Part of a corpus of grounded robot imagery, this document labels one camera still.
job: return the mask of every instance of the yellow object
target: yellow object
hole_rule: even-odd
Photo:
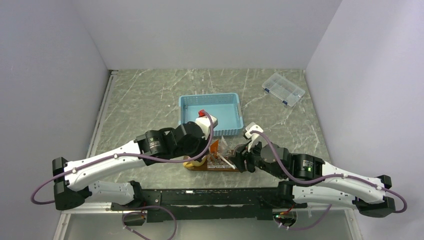
[[[198,161],[187,161],[187,162],[183,162],[182,163],[182,165],[184,166],[184,168],[186,168],[186,169],[193,169],[193,167],[199,167],[199,166],[202,166],[205,162],[206,162],[206,157],[207,156],[204,156],[202,159],[201,159],[201,162],[198,162]]]

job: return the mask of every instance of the plastic lid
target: plastic lid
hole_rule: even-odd
[[[283,104],[293,107],[305,94],[305,90],[298,87],[284,76],[274,73],[263,84],[265,91],[279,98]]]

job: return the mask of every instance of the blue basket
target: blue basket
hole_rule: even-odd
[[[194,122],[204,109],[218,119],[215,136],[236,136],[242,132],[243,117],[237,93],[216,93],[180,96],[178,124]]]

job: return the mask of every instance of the plastic storage box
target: plastic storage box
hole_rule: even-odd
[[[274,73],[262,84],[267,93],[272,93],[279,98],[283,104],[293,107],[305,94],[305,90],[298,87],[287,78]]]
[[[236,136],[242,132],[243,117],[237,93],[216,93],[180,96],[178,124],[194,122],[204,109],[218,119],[215,136]]]

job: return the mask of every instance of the marble surface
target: marble surface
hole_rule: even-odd
[[[293,108],[266,94],[262,83],[280,73],[306,90]],[[178,125],[182,95],[237,93],[244,125],[255,122],[269,138],[292,153],[306,153],[330,161],[302,69],[131,69],[120,70],[113,88],[96,154],[115,149],[147,130]],[[227,137],[235,147],[242,136]],[[181,163],[156,163],[122,171],[103,179],[124,183],[136,180],[143,188],[274,187],[278,179],[257,170],[198,172]]]

